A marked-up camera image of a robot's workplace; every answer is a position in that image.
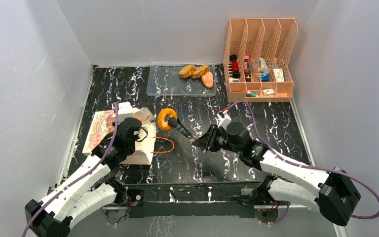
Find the round brown fake bread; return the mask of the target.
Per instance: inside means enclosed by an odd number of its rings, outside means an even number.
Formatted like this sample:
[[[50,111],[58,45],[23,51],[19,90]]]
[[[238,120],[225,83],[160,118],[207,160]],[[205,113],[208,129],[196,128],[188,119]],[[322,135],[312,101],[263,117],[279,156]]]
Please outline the round brown fake bread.
[[[184,66],[178,73],[179,78],[185,79],[190,77],[193,72],[196,70],[196,67],[194,65],[186,65]]]

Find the orange fake bagel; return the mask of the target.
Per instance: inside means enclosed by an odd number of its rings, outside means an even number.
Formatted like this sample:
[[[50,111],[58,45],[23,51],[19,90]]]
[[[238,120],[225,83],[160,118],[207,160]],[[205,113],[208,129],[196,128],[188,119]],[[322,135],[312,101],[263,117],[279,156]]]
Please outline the orange fake bagel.
[[[173,127],[169,125],[169,120],[171,118],[173,119],[178,118],[176,112],[171,108],[162,109],[157,115],[158,128],[163,131],[169,131],[173,129]]]

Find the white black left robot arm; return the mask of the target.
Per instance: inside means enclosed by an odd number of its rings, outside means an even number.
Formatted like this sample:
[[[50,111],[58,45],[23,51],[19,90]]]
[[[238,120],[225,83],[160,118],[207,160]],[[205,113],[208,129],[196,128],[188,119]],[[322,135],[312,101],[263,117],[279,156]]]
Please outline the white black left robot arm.
[[[101,207],[129,203],[128,187],[110,178],[96,189],[97,181],[135,152],[142,123],[136,118],[114,122],[114,131],[107,134],[92,150],[85,162],[63,184],[41,200],[25,205],[27,226],[38,237],[66,237],[82,219]]]

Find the clear plastic tray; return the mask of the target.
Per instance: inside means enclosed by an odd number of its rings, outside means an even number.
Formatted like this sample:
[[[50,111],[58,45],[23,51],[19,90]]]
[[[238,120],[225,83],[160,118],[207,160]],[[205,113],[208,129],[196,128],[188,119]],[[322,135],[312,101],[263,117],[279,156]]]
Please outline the clear plastic tray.
[[[183,68],[184,65],[150,66],[146,94],[157,97],[212,97],[217,94],[215,82],[211,88],[208,88],[201,79],[179,78],[179,71]]]

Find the printed white paper bag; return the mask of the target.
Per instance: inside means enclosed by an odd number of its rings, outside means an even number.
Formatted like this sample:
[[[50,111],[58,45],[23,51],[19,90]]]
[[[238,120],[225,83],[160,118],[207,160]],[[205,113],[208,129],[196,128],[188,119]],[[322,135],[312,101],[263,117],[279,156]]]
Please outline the printed white paper bag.
[[[121,164],[150,165],[155,154],[175,149],[171,139],[157,136],[160,128],[148,108],[138,109],[128,102],[120,103],[118,112],[114,109],[95,112],[82,153],[102,157],[113,140],[105,162],[119,155]]]

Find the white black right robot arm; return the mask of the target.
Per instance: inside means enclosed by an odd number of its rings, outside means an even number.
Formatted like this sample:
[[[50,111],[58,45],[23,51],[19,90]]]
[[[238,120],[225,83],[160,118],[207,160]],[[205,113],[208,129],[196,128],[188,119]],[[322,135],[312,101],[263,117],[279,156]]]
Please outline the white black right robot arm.
[[[264,204],[275,200],[296,203],[318,210],[338,226],[346,226],[361,199],[351,178],[342,169],[314,170],[304,163],[295,163],[269,145],[254,140],[240,122],[213,124],[198,139],[175,117],[167,116],[160,124],[167,129],[177,129],[204,152],[231,151],[238,154],[245,165],[270,173],[251,193],[250,200],[259,199]]]

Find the yellow fake bread slice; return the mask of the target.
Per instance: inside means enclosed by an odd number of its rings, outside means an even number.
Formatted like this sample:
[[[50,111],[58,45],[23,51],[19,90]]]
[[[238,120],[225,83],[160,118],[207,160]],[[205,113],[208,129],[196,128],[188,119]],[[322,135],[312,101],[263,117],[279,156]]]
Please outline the yellow fake bread slice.
[[[203,75],[207,74],[210,71],[210,66],[208,64],[204,64],[198,67],[191,75],[192,79],[201,78]]]

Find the oval brown fake bread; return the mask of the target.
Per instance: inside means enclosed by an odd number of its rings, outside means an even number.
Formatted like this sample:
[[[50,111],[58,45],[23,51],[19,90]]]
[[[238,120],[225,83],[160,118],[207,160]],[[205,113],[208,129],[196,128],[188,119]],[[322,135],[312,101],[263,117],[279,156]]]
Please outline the oval brown fake bread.
[[[214,76],[211,72],[202,75],[201,80],[207,88],[212,88],[214,85]]]

